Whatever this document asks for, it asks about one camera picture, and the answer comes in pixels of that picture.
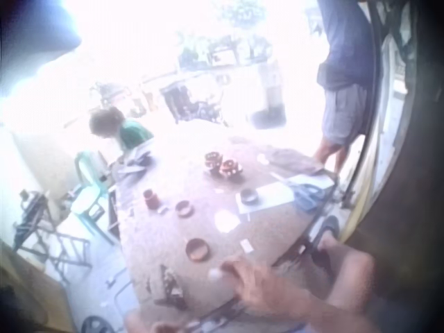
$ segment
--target blue cloth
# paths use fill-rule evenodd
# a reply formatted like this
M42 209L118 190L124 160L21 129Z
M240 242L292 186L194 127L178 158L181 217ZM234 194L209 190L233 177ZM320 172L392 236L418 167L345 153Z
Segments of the blue cloth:
M350 85L373 81L373 41L370 22L357 0L318 0L330 53L324 62Z

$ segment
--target terracotta bowl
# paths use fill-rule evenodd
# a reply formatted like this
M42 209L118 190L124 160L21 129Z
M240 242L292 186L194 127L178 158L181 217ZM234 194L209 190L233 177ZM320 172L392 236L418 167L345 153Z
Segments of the terracotta bowl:
M190 239L185 247L188 258L193 262L204 262L210 256L210 247L200 238Z
M194 213L194 207L188 200L183 200L176 205L176 213L179 217L184 219L190 217Z

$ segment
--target small bowl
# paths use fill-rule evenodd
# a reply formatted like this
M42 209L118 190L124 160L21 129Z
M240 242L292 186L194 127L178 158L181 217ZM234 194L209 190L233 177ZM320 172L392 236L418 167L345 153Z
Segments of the small bowl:
M176 213L179 217L184 219L190 217L194 213L194 207L188 200L183 200L176 205Z
M245 205L254 205L259 200L259 194L255 189L243 189L241 191L241 201Z
M203 239L193 238L188 241L185 252L192 262L203 262L210 256L210 247Z
M152 189L147 189L144 192L145 203L150 210L156 210L160 206L160 200L157 194Z
M217 151L212 151L211 153L205 154L205 166L210 171L218 171L222 165L222 154Z

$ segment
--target workbench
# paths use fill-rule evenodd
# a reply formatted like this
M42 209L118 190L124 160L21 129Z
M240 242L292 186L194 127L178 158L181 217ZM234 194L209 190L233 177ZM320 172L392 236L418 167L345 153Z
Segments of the workbench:
M270 172L294 176L273 165L258 162L259 154L273 147L257 144L235 135L223 126L205 121L190 121L175 127L172 133L157 136L144 147L152 162L146 173L117 178L117 211L123 254L132 276L142 311L152 314L146 283L163 264L172 268L184 289L186 313L161 308L153 320L176 321L178 316L197 318L232 299L227 285L208 279L208 271L229 256L243 254L241 241L247 239L254 251L246 256L256 262L273 265L306 233L319 209L310 214L293 203L278 205L250 214L239 214L235 194L244 188L258 188L276 182ZM235 159L244 171L236 181L212 176L205 168L204 155L218 151L226 159ZM168 210L160 214L149 210L143 193L152 189ZM180 218L176 203L189 200L194 214ZM219 219L235 228L227 231ZM192 262L185 253L188 240L201 238L210 246L210 258Z

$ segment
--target leg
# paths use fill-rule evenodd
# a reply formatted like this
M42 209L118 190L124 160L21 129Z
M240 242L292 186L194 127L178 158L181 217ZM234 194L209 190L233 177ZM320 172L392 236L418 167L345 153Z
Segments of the leg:
M339 243L327 230L318 245L330 259L336 277L327 302L335 307L361 312L370 298L375 263L367 254Z
M350 146L343 146L336 153L336 163L334 164L334 172L339 175L341 172L345 161L347 160L348 153L350 152Z
M328 157L335 154L340 149L341 145L333 144L332 142L329 142L325 137L323 137L321 140L321 144L319 145L319 148L315 152L313 158L315 160L318 160L320 163L325 164L328 160Z

